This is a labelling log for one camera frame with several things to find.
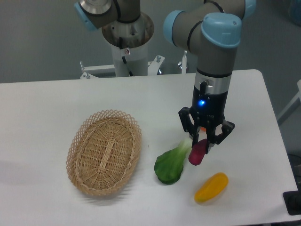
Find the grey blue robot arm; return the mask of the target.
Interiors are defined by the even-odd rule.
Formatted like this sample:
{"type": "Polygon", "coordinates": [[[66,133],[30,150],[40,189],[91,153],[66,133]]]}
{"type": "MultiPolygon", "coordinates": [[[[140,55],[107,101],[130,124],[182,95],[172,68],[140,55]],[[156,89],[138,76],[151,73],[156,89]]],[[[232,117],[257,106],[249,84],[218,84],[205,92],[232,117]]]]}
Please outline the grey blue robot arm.
{"type": "MultiPolygon", "coordinates": [[[[143,47],[154,33],[152,20],[141,11],[138,0],[79,0],[74,5],[84,25],[101,29],[116,50],[117,76],[147,72],[143,47]]],[[[197,59],[192,106],[179,111],[185,132],[197,146],[200,128],[206,129],[204,152],[220,144],[234,129],[224,108],[240,44],[242,21],[256,8],[254,0],[206,0],[192,12],[176,10],[164,20],[165,39],[197,59]]]]}

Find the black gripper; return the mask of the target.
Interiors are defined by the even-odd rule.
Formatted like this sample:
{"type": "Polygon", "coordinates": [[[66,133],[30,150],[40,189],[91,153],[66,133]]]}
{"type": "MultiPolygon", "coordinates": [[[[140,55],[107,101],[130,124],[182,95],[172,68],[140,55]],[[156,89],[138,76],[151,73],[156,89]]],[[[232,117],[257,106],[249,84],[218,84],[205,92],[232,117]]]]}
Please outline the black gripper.
{"type": "Polygon", "coordinates": [[[199,126],[206,128],[206,154],[215,145],[219,145],[235,128],[235,124],[224,120],[224,109],[228,91],[222,94],[200,95],[200,90],[194,87],[191,108],[183,107],[179,112],[183,130],[189,133],[193,147],[198,142],[199,126]],[[198,124],[192,123],[190,114],[198,124]],[[222,124],[222,132],[216,135],[216,127],[222,124]]]}

